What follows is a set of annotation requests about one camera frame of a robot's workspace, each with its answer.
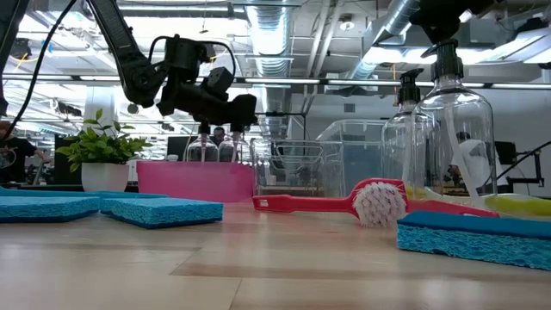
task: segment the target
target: wooden table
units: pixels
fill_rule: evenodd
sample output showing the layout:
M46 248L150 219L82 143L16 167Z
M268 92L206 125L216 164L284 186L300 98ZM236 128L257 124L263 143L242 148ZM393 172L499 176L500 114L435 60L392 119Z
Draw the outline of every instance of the wooden table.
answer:
M2 310L548 310L550 293L551 272L399 251L347 214L0 225Z

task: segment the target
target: white flower pot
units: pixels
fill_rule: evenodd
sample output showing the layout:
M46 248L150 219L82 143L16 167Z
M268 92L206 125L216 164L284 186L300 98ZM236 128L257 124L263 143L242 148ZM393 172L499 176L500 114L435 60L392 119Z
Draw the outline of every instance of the white flower pot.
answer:
M84 191L124 191L128 183L129 168L125 164L84 163Z

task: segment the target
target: pink basket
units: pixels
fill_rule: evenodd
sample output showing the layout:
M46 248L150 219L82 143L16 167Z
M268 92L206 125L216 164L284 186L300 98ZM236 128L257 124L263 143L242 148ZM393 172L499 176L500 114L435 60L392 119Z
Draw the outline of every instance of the pink basket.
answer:
M152 161L137 164L140 193L208 202L243 202L252 198L254 170L249 166Z

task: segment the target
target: clear plastic bottle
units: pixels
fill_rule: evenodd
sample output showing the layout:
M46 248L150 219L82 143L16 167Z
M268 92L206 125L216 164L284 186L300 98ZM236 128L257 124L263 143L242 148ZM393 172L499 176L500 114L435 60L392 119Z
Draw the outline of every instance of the clear plastic bottle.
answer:
M413 69L400 76L402 86L398 93L398 113L381 130L383 177L401 179L406 185L413 170L412 111L421 100L415 78L421 72L423 69Z
M208 137L210 126L202 122L199 126L199 138L189 144L186 152L186 161L189 162L215 162L218 161L218 147Z
M248 164L251 161L249 144L243 139L243 126L231 125L231 136L226 136L220 143L218 161L227 163Z
M457 40L445 40L424 54L437 55L435 86L412 113L417 132L411 183L417 198L483 208L480 196L497 192L492 106L461 83L456 48Z

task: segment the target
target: red dish brush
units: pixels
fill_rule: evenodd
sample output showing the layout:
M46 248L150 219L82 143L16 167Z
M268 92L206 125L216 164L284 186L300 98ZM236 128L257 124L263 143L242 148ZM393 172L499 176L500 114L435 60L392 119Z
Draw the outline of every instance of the red dish brush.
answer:
M400 180L383 178L370 178L359 182L347 198L257 195L252 197L252 200L258 211L348 213L357 217L362 225L368 227L395 226L396 220L414 211L498 217L498 214L493 211L442 201L408 203L404 183Z

